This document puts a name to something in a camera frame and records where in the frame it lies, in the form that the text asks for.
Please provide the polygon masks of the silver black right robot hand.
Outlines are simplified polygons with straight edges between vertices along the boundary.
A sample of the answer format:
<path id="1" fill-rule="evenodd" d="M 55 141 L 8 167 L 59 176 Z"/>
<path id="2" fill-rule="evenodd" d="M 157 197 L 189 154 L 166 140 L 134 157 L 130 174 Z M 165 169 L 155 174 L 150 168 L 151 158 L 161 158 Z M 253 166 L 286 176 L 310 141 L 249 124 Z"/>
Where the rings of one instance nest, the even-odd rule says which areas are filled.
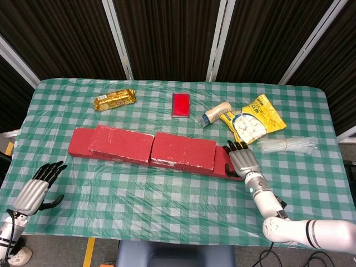
<path id="1" fill-rule="evenodd" d="M 227 140 L 227 143 L 228 145 L 224 145 L 223 149 L 229 156 L 234 168 L 230 170 L 229 165 L 225 164 L 225 173 L 228 177 L 237 177 L 239 180 L 244 180 L 248 173 L 260 172 L 259 163 L 244 141 L 232 142 Z"/>

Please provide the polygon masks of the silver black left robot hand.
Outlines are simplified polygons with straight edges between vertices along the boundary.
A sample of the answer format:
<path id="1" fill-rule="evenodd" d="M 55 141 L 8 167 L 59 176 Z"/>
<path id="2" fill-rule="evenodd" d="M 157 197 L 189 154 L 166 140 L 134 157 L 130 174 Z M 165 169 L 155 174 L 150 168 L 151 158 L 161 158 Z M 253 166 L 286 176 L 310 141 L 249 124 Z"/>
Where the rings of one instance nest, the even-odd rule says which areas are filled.
<path id="1" fill-rule="evenodd" d="M 63 161 L 41 166 L 33 178 L 22 188 L 13 202 L 13 210 L 16 214 L 32 216 L 37 211 L 43 211 L 56 207 L 64 198 L 60 195 L 53 202 L 45 203 L 44 199 L 48 190 L 58 178 L 59 174 L 67 167 Z"/>

